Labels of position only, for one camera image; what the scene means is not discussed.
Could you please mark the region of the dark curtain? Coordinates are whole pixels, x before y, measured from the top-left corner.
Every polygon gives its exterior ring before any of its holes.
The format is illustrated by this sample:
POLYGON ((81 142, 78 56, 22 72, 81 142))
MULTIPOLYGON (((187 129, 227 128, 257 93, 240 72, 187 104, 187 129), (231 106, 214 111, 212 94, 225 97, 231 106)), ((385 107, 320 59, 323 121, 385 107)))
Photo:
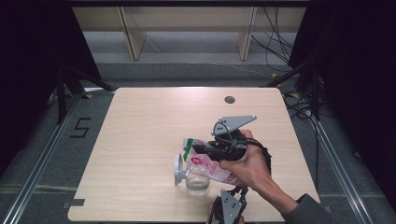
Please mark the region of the dark curtain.
POLYGON ((321 36, 330 105, 396 212, 396 0, 310 0, 290 66, 321 36))
POLYGON ((0 0, 0 176, 67 67, 100 76, 68 1, 0 0))

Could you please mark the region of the person's left hand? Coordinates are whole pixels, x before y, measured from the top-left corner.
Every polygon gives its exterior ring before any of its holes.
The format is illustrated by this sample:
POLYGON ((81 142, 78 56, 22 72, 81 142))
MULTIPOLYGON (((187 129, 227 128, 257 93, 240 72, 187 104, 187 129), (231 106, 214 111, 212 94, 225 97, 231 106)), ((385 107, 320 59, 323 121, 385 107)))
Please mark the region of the person's left hand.
POLYGON ((207 218, 206 224, 212 224, 212 222, 214 220, 216 220, 215 219, 215 208, 214 208, 214 206, 215 206, 214 202, 210 203, 209 206, 208 206, 208 218, 207 218))

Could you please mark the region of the pink and white plastic bag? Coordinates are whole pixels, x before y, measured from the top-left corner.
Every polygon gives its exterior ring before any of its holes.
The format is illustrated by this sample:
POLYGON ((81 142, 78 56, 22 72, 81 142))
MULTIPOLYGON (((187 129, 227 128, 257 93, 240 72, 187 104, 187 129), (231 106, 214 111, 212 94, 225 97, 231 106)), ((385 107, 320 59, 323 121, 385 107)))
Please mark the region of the pink and white plastic bag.
POLYGON ((242 182, 237 178, 231 179, 231 173, 219 167, 219 161, 212 161, 206 154, 198 154, 193 149, 193 145, 210 146, 209 142, 201 139, 187 138, 183 141, 183 161, 187 166, 198 168, 202 175, 225 184, 240 186, 242 182))

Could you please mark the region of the person's right hand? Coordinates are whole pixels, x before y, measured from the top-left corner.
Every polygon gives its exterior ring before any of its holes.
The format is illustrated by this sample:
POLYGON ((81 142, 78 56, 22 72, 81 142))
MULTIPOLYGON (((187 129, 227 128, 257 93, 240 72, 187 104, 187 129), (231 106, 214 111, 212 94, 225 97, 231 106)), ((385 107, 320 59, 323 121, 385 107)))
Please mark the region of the person's right hand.
POLYGON ((268 171, 262 150, 248 145, 245 155, 238 161, 219 162, 219 167, 231 173, 231 179, 237 178, 243 184, 259 193, 266 193, 272 186, 272 178, 268 171))

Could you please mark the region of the clear jar with grey lid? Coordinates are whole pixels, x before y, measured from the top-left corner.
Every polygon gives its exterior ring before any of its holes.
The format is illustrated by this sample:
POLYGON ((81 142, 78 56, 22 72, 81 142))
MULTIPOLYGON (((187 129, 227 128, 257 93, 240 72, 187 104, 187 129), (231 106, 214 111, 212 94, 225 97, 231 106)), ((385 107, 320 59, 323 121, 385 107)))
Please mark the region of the clear jar with grey lid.
POLYGON ((184 166, 181 154, 176 154, 174 158, 174 180, 176 187, 184 182, 191 196, 204 197, 209 192, 210 179, 203 176, 198 168, 184 166))

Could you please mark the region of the beige wooden shelf unit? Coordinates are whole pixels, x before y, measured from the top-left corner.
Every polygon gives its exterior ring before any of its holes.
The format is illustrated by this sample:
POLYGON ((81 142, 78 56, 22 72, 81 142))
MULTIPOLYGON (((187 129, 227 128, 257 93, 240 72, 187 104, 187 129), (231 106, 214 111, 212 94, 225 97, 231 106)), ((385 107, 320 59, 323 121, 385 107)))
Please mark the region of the beige wooden shelf unit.
POLYGON ((278 27, 296 33, 303 7, 74 7, 85 32, 122 32, 130 58, 138 60, 148 32, 232 32, 241 60, 248 58, 251 35, 278 27))

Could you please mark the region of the aluminium floor rail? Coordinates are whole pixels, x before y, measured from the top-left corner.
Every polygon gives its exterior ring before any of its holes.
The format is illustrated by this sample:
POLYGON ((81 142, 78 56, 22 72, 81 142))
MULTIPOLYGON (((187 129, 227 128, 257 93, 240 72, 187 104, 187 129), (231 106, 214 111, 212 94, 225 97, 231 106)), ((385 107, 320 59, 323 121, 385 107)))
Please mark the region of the aluminium floor rail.
POLYGON ((55 126, 49 141, 41 152, 39 158, 37 159, 32 172, 28 175, 27 180, 21 186, 17 197, 9 207, 5 218, 0 222, 0 224, 18 224, 21 216, 29 203, 37 183, 39 182, 41 176, 43 175, 47 165, 52 157, 54 151, 56 150, 61 137, 64 133, 65 127, 70 120, 70 117, 80 99, 79 94, 71 96, 70 102, 66 108, 64 118, 61 119, 55 126))
POLYGON ((371 215, 367 210, 362 197, 359 195, 355 185, 352 183, 347 170, 343 163, 339 159, 334 146, 332 145, 330 138, 326 134, 321 122, 316 118, 312 118, 313 127, 318 132, 318 138, 323 146, 324 154, 332 167, 334 175, 344 192, 344 195, 360 224, 374 224, 371 215))

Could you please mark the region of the black metal stand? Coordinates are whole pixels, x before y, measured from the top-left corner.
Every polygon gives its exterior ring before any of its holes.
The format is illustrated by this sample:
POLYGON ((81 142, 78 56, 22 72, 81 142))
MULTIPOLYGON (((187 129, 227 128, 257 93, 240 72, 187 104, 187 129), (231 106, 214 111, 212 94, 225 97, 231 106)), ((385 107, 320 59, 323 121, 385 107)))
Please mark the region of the black metal stand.
POLYGON ((300 75, 296 81, 295 88, 297 91, 309 92, 311 101, 309 103, 311 114, 315 119, 319 119, 318 112, 318 69, 314 60, 307 59, 305 62, 296 66, 282 77, 265 84, 264 88, 273 88, 289 80, 290 78, 300 75))
POLYGON ((88 80, 92 84, 106 90, 106 91, 115 91, 116 88, 106 84, 100 78, 93 77, 80 69, 77 69, 73 66, 65 66, 61 68, 57 74, 57 96, 58 96, 58 121, 60 124, 66 117, 66 102, 65 102, 65 94, 64 88, 67 88, 71 91, 73 95, 82 94, 83 87, 80 83, 81 79, 88 80))

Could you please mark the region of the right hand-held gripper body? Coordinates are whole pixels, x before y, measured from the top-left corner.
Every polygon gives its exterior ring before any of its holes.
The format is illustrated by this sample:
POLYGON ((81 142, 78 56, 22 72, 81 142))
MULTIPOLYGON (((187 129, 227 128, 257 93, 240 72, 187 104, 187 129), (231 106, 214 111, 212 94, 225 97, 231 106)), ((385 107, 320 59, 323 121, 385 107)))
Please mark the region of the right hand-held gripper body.
POLYGON ((240 132, 240 128, 249 124, 257 117, 233 116, 220 117, 215 123, 211 134, 215 140, 210 141, 207 155, 212 161, 238 161, 246 153, 247 140, 240 132))

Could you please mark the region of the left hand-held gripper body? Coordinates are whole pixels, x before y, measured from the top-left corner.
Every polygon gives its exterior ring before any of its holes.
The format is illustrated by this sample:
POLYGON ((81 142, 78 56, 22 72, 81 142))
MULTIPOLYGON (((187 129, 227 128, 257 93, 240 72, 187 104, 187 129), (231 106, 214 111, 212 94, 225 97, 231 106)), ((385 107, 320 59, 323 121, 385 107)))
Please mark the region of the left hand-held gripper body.
POLYGON ((241 190, 231 195, 229 190, 222 189, 216 198, 215 219, 212 224, 238 224, 245 206, 240 202, 241 190))

